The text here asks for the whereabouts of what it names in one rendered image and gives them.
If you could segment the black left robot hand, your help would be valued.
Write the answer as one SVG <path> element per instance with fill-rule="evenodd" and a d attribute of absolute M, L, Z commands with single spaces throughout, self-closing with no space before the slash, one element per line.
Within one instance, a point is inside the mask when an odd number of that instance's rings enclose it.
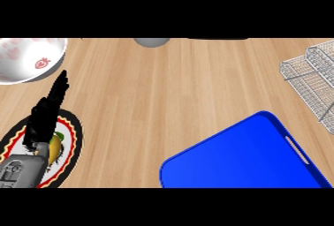
<path fill-rule="evenodd" d="M 30 152 L 37 150 L 40 142 L 51 142 L 68 87 L 67 71 L 62 71 L 53 82 L 49 95 L 39 100 L 36 107 L 31 109 L 22 142 Z"/>

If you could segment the yellow pear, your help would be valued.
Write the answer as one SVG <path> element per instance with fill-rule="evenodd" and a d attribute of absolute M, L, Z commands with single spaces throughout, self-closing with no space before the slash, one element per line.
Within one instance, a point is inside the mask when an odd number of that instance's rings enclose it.
<path fill-rule="evenodd" d="M 52 165 L 61 158 L 64 152 L 64 134 L 61 132 L 55 132 L 51 138 L 51 157 L 49 157 L 49 165 Z"/>

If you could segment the blue tray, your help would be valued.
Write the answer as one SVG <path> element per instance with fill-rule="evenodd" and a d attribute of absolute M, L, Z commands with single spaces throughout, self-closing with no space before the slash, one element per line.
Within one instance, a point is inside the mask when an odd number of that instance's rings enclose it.
<path fill-rule="evenodd" d="M 260 111 L 161 164 L 164 188 L 330 188 L 277 116 Z"/>

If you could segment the round plate with red rim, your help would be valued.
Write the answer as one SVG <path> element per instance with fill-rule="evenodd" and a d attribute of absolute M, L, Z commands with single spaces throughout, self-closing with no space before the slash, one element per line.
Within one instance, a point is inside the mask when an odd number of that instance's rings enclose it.
<path fill-rule="evenodd" d="M 0 140 L 0 162 L 12 154 L 31 154 L 22 146 L 28 117 L 11 128 Z M 55 134 L 61 136 L 62 151 L 46 170 L 39 188 L 58 188 L 71 175 L 83 147 L 83 126 L 71 111 L 61 109 Z"/>

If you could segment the white bowl with red print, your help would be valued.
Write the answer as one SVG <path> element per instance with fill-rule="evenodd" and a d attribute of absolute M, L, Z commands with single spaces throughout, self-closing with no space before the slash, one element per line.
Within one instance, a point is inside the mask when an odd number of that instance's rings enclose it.
<path fill-rule="evenodd" d="M 0 85 L 49 77 L 61 67 L 67 47 L 67 38 L 0 38 Z"/>

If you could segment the grey rounded object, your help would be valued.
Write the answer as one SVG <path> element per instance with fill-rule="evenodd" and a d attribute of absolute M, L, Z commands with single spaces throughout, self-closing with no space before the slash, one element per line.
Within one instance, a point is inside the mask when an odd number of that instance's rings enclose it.
<path fill-rule="evenodd" d="M 136 38 L 135 42 L 145 48 L 157 48 L 169 42 L 169 38 Z"/>

